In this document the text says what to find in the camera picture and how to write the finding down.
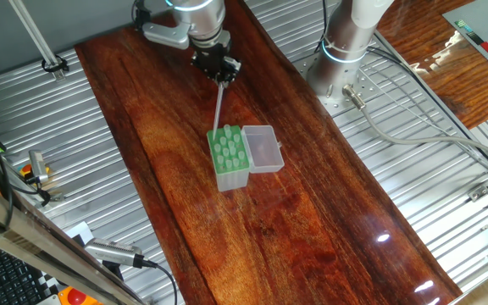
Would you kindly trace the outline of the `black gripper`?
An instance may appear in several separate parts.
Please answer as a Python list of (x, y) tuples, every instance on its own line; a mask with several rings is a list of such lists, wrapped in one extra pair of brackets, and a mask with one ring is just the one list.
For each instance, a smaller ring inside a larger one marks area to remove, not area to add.
[(202, 71), (210, 72), (209, 78), (217, 85), (227, 86), (228, 81), (234, 81), (239, 74), (241, 62), (226, 57), (230, 52), (231, 40), (210, 46), (191, 41), (191, 47), (195, 51), (191, 63)]

